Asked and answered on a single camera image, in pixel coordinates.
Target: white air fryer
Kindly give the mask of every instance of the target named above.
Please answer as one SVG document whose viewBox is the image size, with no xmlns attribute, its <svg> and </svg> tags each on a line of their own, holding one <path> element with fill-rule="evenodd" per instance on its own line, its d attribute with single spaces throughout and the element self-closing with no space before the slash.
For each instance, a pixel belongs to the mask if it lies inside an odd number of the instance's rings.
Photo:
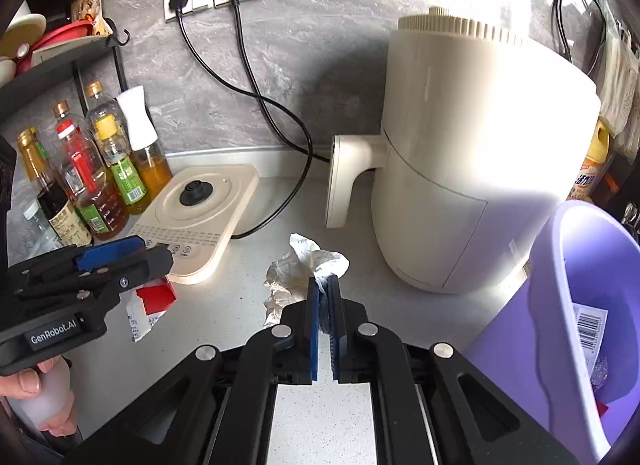
<svg viewBox="0 0 640 465">
<path fill-rule="evenodd" d="M 326 225 L 344 225 L 354 178 L 376 168 L 376 238 L 401 279 L 499 285 L 569 194 L 599 109 L 595 84 L 536 42 L 439 7 L 401 18 L 381 134 L 334 138 Z"/>
</svg>

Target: finger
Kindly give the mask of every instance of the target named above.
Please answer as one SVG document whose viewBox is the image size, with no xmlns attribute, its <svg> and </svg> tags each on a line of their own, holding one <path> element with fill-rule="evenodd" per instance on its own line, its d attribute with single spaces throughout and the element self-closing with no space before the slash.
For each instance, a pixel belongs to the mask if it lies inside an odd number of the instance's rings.
<svg viewBox="0 0 640 465">
<path fill-rule="evenodd" d="M 71 408 L 74 405 L 74 399 L 74 392 L 69 391 L 66 395 L 66 402 L 64 407 L 51 418 L 46 420 L 43 424 L 41 424 L 38 429 L 40 431 L 49 431 L 50 429 L 55 429 L 65 423 L 69 418 L 69 415 L 71 414 Z"/>
<path fill-rule="evenodd" d="M 78 430 L 78 423 L 76 418 L 76 410 L 71 409 L 71 413 L 69 414 L 69 418 L 66 419 L 66 422 L 54 429 L 49 429 L 49 432 L 53 436 L 60 437 L 60 436 L 70 436 L 72 434 L 75 434 L 77 430 Z"/>
<path fill-rule="evenodd" d="M 34 398 L 40 394 L 40 378 L 33 369 L 25 369 L 11 375 L 0 377 L 0 397 Z"/>
<path fill-rule="evenodd" d="M 38 368 L 40 368 L 40 371 L 42 371 L 43 373 L 49 373 L 53 369 L 53 366 L 58 364 L 58 361 L 61 358 L 62 357 L 58 355 L 57 357 L 52 357 L 50 359 L 47 359 L 44 362 L 41 362 L 40 364 L 38 364 Z"/>
</svg>

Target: red bowl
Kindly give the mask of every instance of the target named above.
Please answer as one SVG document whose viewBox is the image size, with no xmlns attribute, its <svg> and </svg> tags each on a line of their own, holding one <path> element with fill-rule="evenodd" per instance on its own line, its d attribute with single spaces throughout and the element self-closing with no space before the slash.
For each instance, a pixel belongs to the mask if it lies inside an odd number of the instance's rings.
<svg viewBox="0 0 640 465">
<path fill-rule="evenodd" d="M 31 68 L 31 52 L 33 52 L 34 50 L 43 48 L 45 46 L 51 46 L 52 44 L 57 44 L 58 42 L 68 41 L 69 39 L 84 38 L 85 36 L 89 35 L 92 28 L 94 28 L 93 23 L 82 20 L 76 21 L 75 23 L 69 23 L 65 26 L 60 26 L 60 28 L 56 28 L 54 31 L 42 36 L 42 38 L 31 47 L 29 55 L 27 55 L 27 57 L 25 57 L 24 59 L 20 59 L 18 61 L 18 64 L 15 68 L 15 73 L 24 73 L 29 68 Z"/>
</svg>

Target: purple trash can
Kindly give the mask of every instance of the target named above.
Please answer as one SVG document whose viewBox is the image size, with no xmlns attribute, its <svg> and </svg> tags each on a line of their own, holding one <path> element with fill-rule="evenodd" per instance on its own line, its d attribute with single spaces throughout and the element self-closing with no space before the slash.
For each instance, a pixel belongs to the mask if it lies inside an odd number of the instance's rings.
<svg viewBox="0 0 640 465">
<path fill-rule="evenodd" d="M 640 247 L 606 212 L 568 201 L 533 244 L 531 275 L 465 356 L 573 453 L 594 465 L 640 401 Z M 572 302 L 607 310 L 595 400 Z"/>
</svg>

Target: black cable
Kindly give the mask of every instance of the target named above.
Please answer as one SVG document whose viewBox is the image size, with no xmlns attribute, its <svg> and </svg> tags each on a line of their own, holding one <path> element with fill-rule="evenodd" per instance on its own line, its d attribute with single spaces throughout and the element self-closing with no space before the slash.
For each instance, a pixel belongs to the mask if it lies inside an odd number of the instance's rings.
<svg viewBox="0 0 640 465">
<path fill-rule="evenodd" d="M 209 65 L 204 61 L 204 59 L 202 57 L 200 57 L 200 54 L 198 54 L 198 52 L 196 52 L 196 49 L 193 47 L 193 45 L 191 44 L 191 41 L 189 40 L 189 38 L 187 36 L 187 33 L 186 33 L 185 29 L 184 29 L 184 23 L 182 21 L 182 7 L 178 6 L 177 8 L 175 8 L 175 17 L 176 17 L 176 20 L 178 21 L 178 26 L 180 27 L 180 33 L 182 35 L 182 38 L 184 39 L 185 44 L 187 45 L 187 48 L 193 54 L 193 57 L 196 58 L 198 63 L 207 71 L 207 73 L 210 74 L 210 76 L 212 76 L 214 79 L 216 79 L 223 86 L 226 86 L 227 88 L 229 88 L 229 89 L 231 89 L 231 90 L 233 90 L 233 91 L 235 91 L 237 93 L 240 93 L 241 95 L 246 95 L 247 97 L 253 97 L 255 99 L 258 99 L 261 102 L 268 102 L 271 105 L 276 106 L 276 108 L 280 109 L 281 111 L 285 112 L 289 117 L 291 117 L 291 119 L 297 125 L 300 126 L 300 129 L 302 130 L 303 134 L 305 135 L 306 149 L 307 149 L 306 150 L 306 163 L 305 163 L 305 168 L 303 169 L 302 174 L 300 175 L 300 178 L 298 179 L 298 182 L 297 182 L 296 186 L 293 188 L 293 191 L 291 191 L 291 193 L 289 194 L 287 199 L 284 202 L 282 202 L 282 204 L 276 210 L 274 210 L 274 212 L 271 213 L 265 220 L 263 220 L 262 222 L 258 223 L 255 227 L 247 230 L 246 232 L 243 232 L 241 234 L 234 234 L 234 235 L 231 236 L 231 239 L 246 238 L 247 236 L 253 234 L 254 232 L 260 230 L 262 227 L 264 227 L 265 225 L 270 223 L 271 220 L 273 220 L 278 214 L 280 214 L 285 209 L 285 207 L 290 203 L 290 201 L 293 200 L 293 197 L 298 193 L 298 191 L 300 190 L 300 187 L 302 187 L 302 184 L 305 181 L 306 175 L 309 172 L 309 168 L 311 167 L 311 162 L 313 160 L 314 147 L 313 147 L 313 141 L 311 140 L 311 134 L 309 133 L 309 130 L 306 128 L 305 123 L 302 120 L 300 120 L 300 118 L 298 118 L 298 116 L 295 113 L 293 113 L 292 111 L 287 109 L 282 104 L 276 102 L 275 100 L 269 99 L 268 97 L 263 97 L 262 95 L 259 95 L 257 93 L 252 93 L 250 91 L 238 88 L 238 87 L 234 86 L 233 84 L 227 82 L 220 75 L 218 75 L 216 72 L 214 72 L 209 67 Z"/>
<path fill-rule="evenodd" d="M 605 29 L 606 22 L 604 19 L 604 12 L 602 12 L 602 8 L 600 8 L 600 4 L 598 3 L 597 0 L 593 0 L 593 2 L 596 4 L 596 7 L 600 12 L 600 42 L 598 44 L 596 51 L 593 54 L 589 69 L 586 71 L 587 75 L 590 75 L 593 69 L 595 68 L 596 63 L 598 62 L 598 58 L 600 57 L 600 51 L 602 50 L 602 47 L 604 45 L 605 38 L 606 38 L 606 29 Z M 562 20 L 562 0 L 553 0 L 552 13 L 555 16 L 556 23 L 558 25 L 558 36 L 562 43 L 562 50 L 563 50 L 562 56 L 567 61 L 573 62 L 571 57 L 571 49 L 569 48 L 569 42 L 567 41 L 566 34 L 564 32 L 564 22 Z"/>
<path fill-rule="evenodd" d="M 244 48 L 244 38 L 242 36 L 242 18 L 240 17 L 240 5 L 238 3 L 239 3 L 238 0 L 231 0 L 231 7 L 234 13 L 234 21 L 236 23 L 236 40 L 238 42 L 238 52 L 240 54 L 242 66 L 244 66 L 244 71 L 246 71 L 246 75 L 247 77 L 249 77 L 249 84 L 251 85 L 252 90 L 254 91 L 254 93 L 258 95 L 262 95 L 260 93 L 260 89 L 258 88 L 258 84 L 255 81 L 254 72 L 251 69 L 251 65 L 249 65 L 249 59 L 246 55 L 246 50 Z M 281 141 L 283 141 L 284 144 L 287 144 L 290 148 L 306 155 L 305 148 L 301 148 L 296 143 L 293 143 L 280 130 L 276 122 L 273 120 L 273 117 L 271 117 L 271 114 L 269 113 L 269 110 L 267 109 L 267 106 L 264 104 L 263 100 L 258 99 L 258 106 L 260 106 L 260 111 L 262 112 L 264 119 L 267 121 L 267 123 L 269 124 L 273 132 L 276 134 L 276 136 Z M 330 160 L 325 156 L 318 155 L 316 153 L 313 154 L 313 157 L 316 158 L 317 160 L 321 160 L 322 162 L 326 162 L 326 163 L 330 162 Z"/>
</svg>

